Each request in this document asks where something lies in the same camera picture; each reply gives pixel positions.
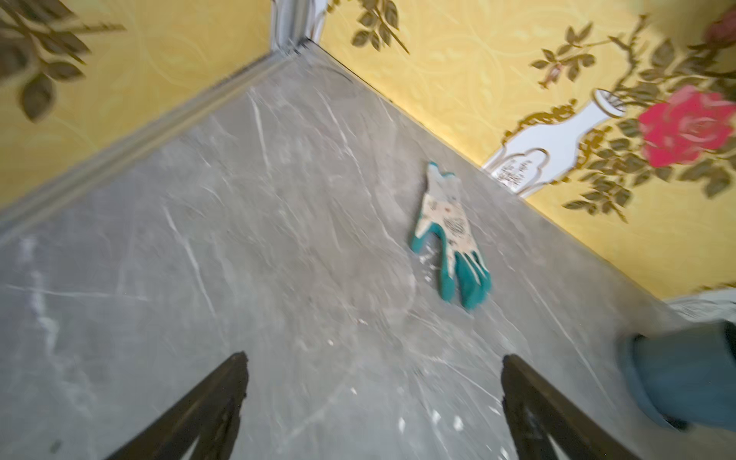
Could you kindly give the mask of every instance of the painted leaf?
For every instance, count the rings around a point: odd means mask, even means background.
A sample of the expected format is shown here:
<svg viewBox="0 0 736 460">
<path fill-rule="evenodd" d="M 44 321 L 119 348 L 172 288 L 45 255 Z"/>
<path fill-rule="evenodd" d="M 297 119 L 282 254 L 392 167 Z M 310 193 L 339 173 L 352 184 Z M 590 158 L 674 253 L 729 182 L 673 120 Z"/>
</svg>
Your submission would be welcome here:
<svg viewBox="0 0 736 460">
<path fill-rule="evenodd" d="M 571 201 L 569 203 L 565 203 L 562 205 L 562 207 L 566 209 L 582 209 L 582 208 L 586 208 L 587 206 L 588 206 L 588 202 L 582 201 L 582 200 Z"/>
<path fill-rule="evenodd" d="M 578 42 L 581 42 L 585 40 L 586 38 L 588 38 L 588 35 L 590 35 L 590 31 L 592 30 L 592 28 L 593 28 L 592 22 L 589 22 L 585 27 L 583 27 L 583 29 L 578 34 Z"/>
<path fill-rule="evenodd" d="M 574 82 L 578 78 L 579 74 L 580 74 L 580 65 L 578 64 L 578 61 L 576 60 L 570 66 L 570 69 L 567 70 L 567 78 L 570 79 L 571 82 Z"/>
<path fill-rule="evenodd" d="M 600 170 L 600 169 L 605 168 L 606 165 L 608 165 L 608 160 L 597 160 L 597 161 L 592 162 L 588 166 L 588 169 L 599 169 Z"/>
<path fill-rule="evenodd" d="M 659 86 L 651 82 L 639 82 L 631 90 L 631 96 L 640 102 L 652 102 L 659 95 Z"/>
<path fill-rule="evenodd" d="M 10 77 L 26 68 L 28 50 L 24 39 L 0 42 L 0 79 Z"/>
<path fill-rule="evenodd" d="M 602 194 L 600 191 L 592 191 L 592 192 L 589 192 L 583 195 L 583 198 L 588 199 L 590 201 L 598 201 L 605 197 L 606 195 Z"/>
<path fill-rule="evenodd" d="M 616 152 L 611 149 L 603 149 L 598 150 L 595 154 L 601 158 L 611 158 L 612 156 L 616 155 Z"/>
<path fill-rule="evenodd" d="M 636 179 L 634 179 L 634 187 L 637 185 L 642 185 L 644 182 L 651 179 L 651 170 L 647 169 L 643 173 L 639 174 Z"/>
<path fill-rule="evenodd" d="M 709 176 L 710 180 L 705 186 L 705 194 L 708 198 L 713 198 L 731 185 L 731 175 L 721 167 L 713 168 Z"/>
<path fill-rule="evenodd" d="M 654 50 L 650 59 L 653 67 L 661 69 L 667 68 L 674 60 L 675 47 L 672 46 L 672 41 L 669 38 Z"/>
<path fill-rule="evenodd" d="M 718 154 L 722 155 L 727 152 L 731 152 L 733 149 L 736 149 L 736 137 L 730 137 L 726 140 L 726 143 L 721 146 L 720 149 L 718 149 L 716 152 Z"/>
<path fill-rule="evenodd" d="M 639 158 L 636 155 L 629 155 L 628 157 L 626 157 L 624 164 L 626 164 L 626 168 L 624 169 L 624 171 L 627 173 L 639 171 L 641 168 L 647 165 L 646 161 L 643 158 Z"/>
<path fill-rule="evenodd" d="M 609 35 L 608 39 L 611 40 L 613 43 L 616 44 L 616 46 L 618 46 L 619 48 L 623 50 L 629 49 L 629 47 L 623 41 L 621 41 L 619 38 L 614 37 L 613 35 Z"/>
<path fill-rule="evenodd" d="M 641 132 L 639 132 L 639 121 L 634 120 L 633 118 L 619 121 L 616 125 L 627 138 L 635 138 L 641 135 Z"/>
<path fill-rule="evenodd" d="M 21 93 L 21 106 L 31 121 L 38 121 L 54 104 L 54 84 L 44 74 L 31 79 Z"/>
<path fill-rule="evenodd" d="M 645 71 L 639 73 L 639 77 L 645 82 L 650 82 L 662 77 L 662 71 L 658 68 L 648 68 Z"/>
<path fill-rule="evenodd" d="M 685 169 L 677 180 L 698 180 L 703 177 L 713 165 L 713 160 L 707 158 L 700 163 L 697 163 L 690 168 Z"/>
<path fill-rule="evenodd" d="M 577 40 L 575 30 L 571 26 L 567 26 L 567 31 L 565 31 L 565 40 L 568 43 L 575 43 Z"/>
<path fill-rule="evenodd" d="M 391 31 L 387 25 L 381 24 L 381 26 L 378 27 L 378 33 L 381 35 L 381 39 L 386 45 L 391 45 Z"/>
<path fill-rule="evenodd" d="M 674 93 L 680 88 L 684 88 L 685 86 L 692 85 L 692 86 L 698 86 L 702 82 L 704 82 L 705 79 L 699 78 L 699 77 L 687 77 L 679 80 L 677 83 L 672 85 L 667 91 Z"/>
<path fill-rule="evenodd" d="M 368 43 L 369 38 L 370 32 L 367 30 L 358 30 L 353 36 L 353 41 L 351 43 L 353 46 L 365 46 L 365 44 Z"/>
<path fill-rule="evenodd" d="M 46 74 L 61 82 L 74 81 L 84 76 L 82 71 L 80 71 L 74 64 L 64 61 L 49 63 L 49 66 L 46 68 Z"/>
<path fill-rule="evenodd" d="M 595 64 L 595 56 L 592 54 L 583 54 L 580 58 L 580 62 L 583 63 L 583 67 L 590 67 Z"/>
<path fill-rule="evenodd" d="M 667 182 L 669 181 L 670 176 L 672 176 L 672 166 L 665 166 L 664 168 L 654 169 L 654 173 L 659 179 Z"/>
<path fill-rule="evenodd" d="M 617 205 L 626 206 L 626 204 L 629 203 L 629 200 L 631 199 L 631 192 L 626 190 L 625 188 L 622 188 L 616 192 L 615 199 Z"/>
<path fill-rule="evenodd" d="M 386 6 L 383 9 L 383 17 L 386 18 L 386 22 L 389 23 L 389 26 L 394 29 L 399 28 L 399 10 L 396 8 L 396 4 L 393 1 L 388 0 L 386 2 Z"/>
<path fill-rule="evenodd" d="M 373 48 L 376 48 L 376 51 L 381 50 L 381 39 L 378 37 L 378 34 L 373 32 L 370 35 L 370 44 L 373 45 Z"/>
<path fill-rule="evenodd" d="M 15 0 L 12 5 L 24 18 L 42 24 L 74 16 L 60 0 Z"/>
<path fill-rule="evenodd" d="M 626 150 L 629 148 L 629 145 L 631 144 L 631 141 L 627 138 L 619 138 L 614 139 L 613 141 L 609 142 L 610 146 L 614 150 Z"/>
<path fill-rule="evenodd" d="M 71 32 L 54 32 L 39 37 L 41 46 L 53 54 L 84 54 L 89 48 Z"/>
<path fill-rule="evenodd" d="M 372 27 L 373 24 L 378 22 L 378 16 L 376 16 L 376 14 L 373 11 L 366 11 L 358 19 L 358 22 L 363 24 L 365 27 Z"/>
</svg>

